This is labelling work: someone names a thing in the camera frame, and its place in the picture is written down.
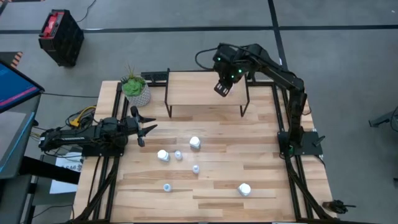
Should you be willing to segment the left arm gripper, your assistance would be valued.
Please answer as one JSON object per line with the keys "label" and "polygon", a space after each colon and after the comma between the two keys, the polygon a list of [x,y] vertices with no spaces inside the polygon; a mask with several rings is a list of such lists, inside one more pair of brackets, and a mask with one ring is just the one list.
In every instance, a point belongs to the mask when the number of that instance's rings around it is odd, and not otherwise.
{"label": "left arm gripper", "polygon": [[155,118],[145,118],[139,114],[139,110],[136,106],[131,107],[131,117],[126,117],[127,133],[128,135],[136,134],[137,143],[140,147],[145,146],[143,137],[145,137],[150,131],[157,127],[157,124],[142,128],[141,124],[155,121]]}

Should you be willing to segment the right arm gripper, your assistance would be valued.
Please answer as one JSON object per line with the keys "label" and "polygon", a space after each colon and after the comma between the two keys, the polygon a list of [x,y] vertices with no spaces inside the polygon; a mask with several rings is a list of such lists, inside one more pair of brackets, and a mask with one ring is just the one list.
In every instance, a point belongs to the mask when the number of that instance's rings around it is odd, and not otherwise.
{"label": "right arm gripper", "polygon": [[240,81],[243,76],[243,69],[238,67],[223,67],[217,69],[219,82],[215,85],[214,91],[217,94],[226,97],[232,88],[232,85]]}

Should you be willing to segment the wooden shelf with black legs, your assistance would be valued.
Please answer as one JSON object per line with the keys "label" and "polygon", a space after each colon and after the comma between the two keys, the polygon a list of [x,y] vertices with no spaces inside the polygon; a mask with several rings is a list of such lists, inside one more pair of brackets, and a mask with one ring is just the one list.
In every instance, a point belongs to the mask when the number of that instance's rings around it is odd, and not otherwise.
{"label": "wooden shelf with black legs", "polygon": [[248,108],[250,96],[245,77],[221,96],[214,90],[219,85],[216,72],[168,71],[167,75],[164,103],[169,117],[174,106],[239,106],[241,116]]}

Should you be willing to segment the green succulent in white pot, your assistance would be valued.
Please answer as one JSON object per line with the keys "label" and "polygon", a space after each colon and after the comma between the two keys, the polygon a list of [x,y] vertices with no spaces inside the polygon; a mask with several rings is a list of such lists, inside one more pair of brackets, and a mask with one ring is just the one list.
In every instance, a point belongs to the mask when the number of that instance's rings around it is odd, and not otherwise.
{"label": "green succulent in white pot", "polygon": [[149,104],[151,93],[146,81],[134,74],[134,68],[127,65],[128,74],[121,79],[122,91],[129,103],[136,107],[143,107]]}

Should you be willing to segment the black power strip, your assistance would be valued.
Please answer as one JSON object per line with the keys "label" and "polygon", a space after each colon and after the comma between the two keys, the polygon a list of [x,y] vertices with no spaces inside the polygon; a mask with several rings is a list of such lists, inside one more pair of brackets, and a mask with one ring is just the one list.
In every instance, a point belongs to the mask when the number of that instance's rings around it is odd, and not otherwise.
{"label": "black power strip", "polygon": [[168,79],[168,72],[142,72],[141,77],[150,82],[165,82]]}

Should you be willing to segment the white paper sheet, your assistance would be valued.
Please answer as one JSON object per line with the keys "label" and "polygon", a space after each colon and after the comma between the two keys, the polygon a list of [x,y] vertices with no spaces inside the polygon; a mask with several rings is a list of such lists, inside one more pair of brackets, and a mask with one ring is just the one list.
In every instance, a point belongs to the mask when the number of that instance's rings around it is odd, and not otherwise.
{"label": "white paper sheet", "polygon": [[[69,152],[63,158],[57,158],[55,165],[63,167],[75,172],[81,172],[83,165],[83,158],[80,152]],[[65,194],[77,191],[77,184],[69,184],[53,180],[50,186],[49,194]]]}

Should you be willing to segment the black cart bar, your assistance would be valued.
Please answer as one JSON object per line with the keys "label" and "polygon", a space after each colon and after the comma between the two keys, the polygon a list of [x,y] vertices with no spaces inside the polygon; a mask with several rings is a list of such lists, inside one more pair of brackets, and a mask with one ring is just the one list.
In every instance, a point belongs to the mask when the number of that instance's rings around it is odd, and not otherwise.
{"label": "black cart bar", "polygon": [[80,179],[80,173],[77,171],[49,164],[27,156],[23,157],[18,174],[29,174],[69,184],[78,184]]}

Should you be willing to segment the black case with red lid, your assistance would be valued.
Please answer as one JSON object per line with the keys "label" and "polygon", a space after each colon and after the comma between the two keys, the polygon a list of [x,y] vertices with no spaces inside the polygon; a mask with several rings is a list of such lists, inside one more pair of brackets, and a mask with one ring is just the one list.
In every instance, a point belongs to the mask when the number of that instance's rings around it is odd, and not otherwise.
{"label": "black case with red lid", "polygon": [[84,38],[69,10],[52,9],[40,30],[39,45],[58,66],[74,67]]}

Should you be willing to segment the grey cart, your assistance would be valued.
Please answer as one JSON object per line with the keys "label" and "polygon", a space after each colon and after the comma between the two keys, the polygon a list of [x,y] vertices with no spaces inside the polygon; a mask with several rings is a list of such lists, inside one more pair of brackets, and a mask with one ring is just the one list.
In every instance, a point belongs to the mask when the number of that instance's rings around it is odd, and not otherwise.
{"label": "grey cart", "polygon": [[0,114],[0,179],[19,175],[39,103],[40,95]]}

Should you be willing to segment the blue screen monitor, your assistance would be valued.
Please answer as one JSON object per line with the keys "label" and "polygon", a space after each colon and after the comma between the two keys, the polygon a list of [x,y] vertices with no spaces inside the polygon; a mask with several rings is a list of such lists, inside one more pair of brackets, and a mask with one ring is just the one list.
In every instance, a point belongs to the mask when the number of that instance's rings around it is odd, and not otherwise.
{"label": "blue screen monitor", "polygon": [[44,87],[0,60],[0,114],[44,91]]}

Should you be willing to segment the grey chair base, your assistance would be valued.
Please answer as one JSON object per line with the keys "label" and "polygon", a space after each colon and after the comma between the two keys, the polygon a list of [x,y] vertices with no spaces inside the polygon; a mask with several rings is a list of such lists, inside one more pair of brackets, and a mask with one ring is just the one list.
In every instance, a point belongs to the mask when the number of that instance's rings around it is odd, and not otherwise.
{"label": "grey chair base", "polygon": [[394,110],[368,121],[370,127],[378,128],[381,124],[389,123],[393,131],[398,133],[398,106]]}

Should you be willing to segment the black brown hand tool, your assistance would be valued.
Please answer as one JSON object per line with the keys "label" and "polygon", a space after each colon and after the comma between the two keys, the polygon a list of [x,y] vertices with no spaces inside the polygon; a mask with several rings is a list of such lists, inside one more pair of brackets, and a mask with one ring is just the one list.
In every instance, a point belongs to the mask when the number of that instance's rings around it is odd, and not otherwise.
{"label": "black brown hand tool", "polygon": [[345,214],[348,212],[349,208],[356,208],[355,205],[344,204],[344,202],[341,200],[333,200],[333,201],[329,201],[329,202],[323,202],[322,207],[326,210],[329,210],[329,211],[337,213],[337,214]]}

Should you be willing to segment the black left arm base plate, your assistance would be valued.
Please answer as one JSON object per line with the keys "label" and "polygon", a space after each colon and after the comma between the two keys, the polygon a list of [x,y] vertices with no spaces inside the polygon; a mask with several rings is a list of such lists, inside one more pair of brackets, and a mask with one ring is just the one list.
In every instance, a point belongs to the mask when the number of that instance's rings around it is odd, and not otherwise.
{"label": "black left arm base plate", "polygon": [[124,148],[116,146],[85,146],[82,149],[82,155],[84,157],[118,157],[123,154]]}

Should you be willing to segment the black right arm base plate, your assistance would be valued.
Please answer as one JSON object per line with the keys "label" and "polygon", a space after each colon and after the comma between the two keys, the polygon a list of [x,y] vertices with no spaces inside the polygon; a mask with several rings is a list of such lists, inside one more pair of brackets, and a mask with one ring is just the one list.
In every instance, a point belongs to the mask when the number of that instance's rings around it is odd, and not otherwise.
{"label": "black right arm base plate", "polygon": [[319,136],[317,132],[304,132],[301,146],[293,146],[288,141],[288,132],[277,133],[280,153],[284,156],[319,156],[323,154],[321,142],[325,136]]}

